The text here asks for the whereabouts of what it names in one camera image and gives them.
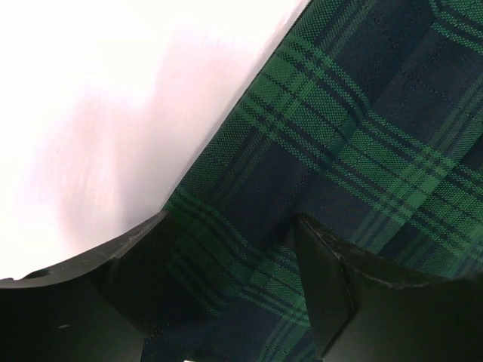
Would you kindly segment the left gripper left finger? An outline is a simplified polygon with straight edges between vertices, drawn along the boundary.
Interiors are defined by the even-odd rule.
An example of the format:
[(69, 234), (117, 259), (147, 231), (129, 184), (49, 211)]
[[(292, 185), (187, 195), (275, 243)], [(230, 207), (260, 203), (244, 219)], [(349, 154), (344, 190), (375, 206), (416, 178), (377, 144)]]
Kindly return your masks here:
[(173, 242), (162, 211), (71, 259), (2, 280), (1, 359), (139, 361)]

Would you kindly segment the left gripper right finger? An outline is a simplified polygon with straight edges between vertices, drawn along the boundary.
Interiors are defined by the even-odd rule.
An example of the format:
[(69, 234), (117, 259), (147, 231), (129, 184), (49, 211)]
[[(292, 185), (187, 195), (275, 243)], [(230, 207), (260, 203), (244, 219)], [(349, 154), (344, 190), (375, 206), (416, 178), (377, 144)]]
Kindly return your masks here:
[(441, 278), (300, 214), (294, 243), (319, 361), (480, 361), (482, 275)]

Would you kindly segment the green plaid skirt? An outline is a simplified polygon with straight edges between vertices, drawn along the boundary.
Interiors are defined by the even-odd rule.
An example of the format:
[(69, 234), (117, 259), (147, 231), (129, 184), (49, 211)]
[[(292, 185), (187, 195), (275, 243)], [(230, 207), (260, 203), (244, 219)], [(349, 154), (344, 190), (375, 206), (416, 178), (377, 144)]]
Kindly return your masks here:
[(453, 277), (482, 268), (482, 3), (313, 1), (166, 205), (144, 361), (311, 361), (291, 219)]

